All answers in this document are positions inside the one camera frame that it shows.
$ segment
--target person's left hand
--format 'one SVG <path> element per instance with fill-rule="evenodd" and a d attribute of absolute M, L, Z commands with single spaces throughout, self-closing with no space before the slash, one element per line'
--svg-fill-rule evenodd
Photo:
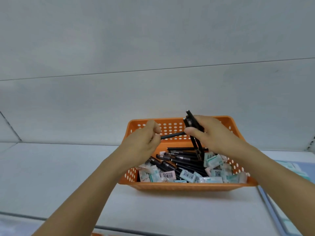
<path fill-rule="evenodd" d="M 143 164 L 161 142 L 161 129 L 154 120 L 130 134 L 111 154 L 125 170 Z"/>

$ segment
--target orange object below shelf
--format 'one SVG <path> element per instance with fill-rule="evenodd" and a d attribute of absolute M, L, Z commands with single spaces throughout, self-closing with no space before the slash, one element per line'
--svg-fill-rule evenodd
<path fill-rule="evenodd" d="M 213 116 L 221 121 L 221 123 L 232 131 L 240 139 L 243 136 L 239 132 L 233 118 L 230 116 Z M 128 123 L 125 137 L 128 137 L 135 130 L 145 126 L 149 119 L 136 119 Z M 162 130 L 162 135 L 168 135 L 176 132 L 181 132 L 185 128 L 183 118 L 158 118 L 154 119 Z M 156 151 L 152 154 L 155 156 L 160 151 L 167 151 L 167 147 L 192 147 L 189 135 L 182 135 L 170 139 L 161 140 L 161 144 L 157 147 Z M 237 164 L 232 159 L 227 162 L 231 164 L 234 174 L 241 171 L 246 171 L 242 166 Z M 137 182 L 138 171 L 136 168 L 129 169 L 119 181 L 119 184 L 129 185 L 137 190 L 188 190 L 188 191 L 230 191 L 240 187 L 257 186 L 258 183 L 253 177 L 247 178 L 246 184 L 237 183 L 152 183 L 152 182 Z"/>

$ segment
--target person's left arm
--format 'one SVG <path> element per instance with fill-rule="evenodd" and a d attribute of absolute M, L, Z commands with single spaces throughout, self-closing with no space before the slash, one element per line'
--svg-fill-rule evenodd
<path fill-rule="evenodd" d="M 151 156 L 160 144 L 160 132 L 158 124 L 150 120 L 130 134 L 33 236 L 89 236 L 120 177 Z"/>

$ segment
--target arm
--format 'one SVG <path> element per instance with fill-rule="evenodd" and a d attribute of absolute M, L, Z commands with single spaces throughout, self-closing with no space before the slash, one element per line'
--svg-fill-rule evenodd
<path fill-rule="evenodd" d="M 195 116 L 205 128 L 187 127 L 211 151 L 225 155 L 250 172 L 304 236 L 315 233 L 315 185 L 239 139 L 215 118 Z"/>
<path fill-rule="evenodd" d="M 33 236 L 89 236 L 104 205 L 125 172 L 144 163 L 160 144 L 160 127 L 152 120 L 128 136 Z"/>

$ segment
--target hand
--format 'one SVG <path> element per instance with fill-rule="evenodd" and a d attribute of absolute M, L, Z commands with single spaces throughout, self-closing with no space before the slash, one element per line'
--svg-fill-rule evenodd
<path fill-rule="evenodd" d="M 210 151 L 233 157 L 242 148 L 250 146 L 229 131 L 218 119 L 210 116 L 194 115 L 198 123 L 204 127 L 201 132 L 194 127 L 185 128 L 185 133 L 199 139 Z"/>
<path fill-rule="evenodd" d="M 130 134 L 111 154 L 117 158 L 125 170 L 143 164 L 161 142 L 161 129 L 154 120 L 149 120 L 144 128 Z"/>

